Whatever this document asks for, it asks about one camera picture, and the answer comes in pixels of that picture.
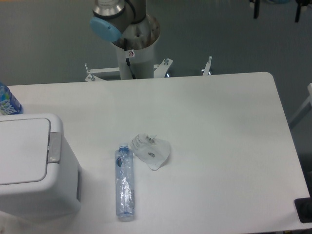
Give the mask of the silver robot arm blue cap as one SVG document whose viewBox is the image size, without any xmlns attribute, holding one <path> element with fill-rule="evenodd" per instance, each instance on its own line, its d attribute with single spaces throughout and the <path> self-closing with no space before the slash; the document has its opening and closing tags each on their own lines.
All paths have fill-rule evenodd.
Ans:
<svg viewBox="0 0 312 234">
<path fill-rule="evenodd" d="M 101 39 L 115 42 L 130 25 L 145 18 L 145 0 L 96 0 L 90 27 Z"/>
</svg>

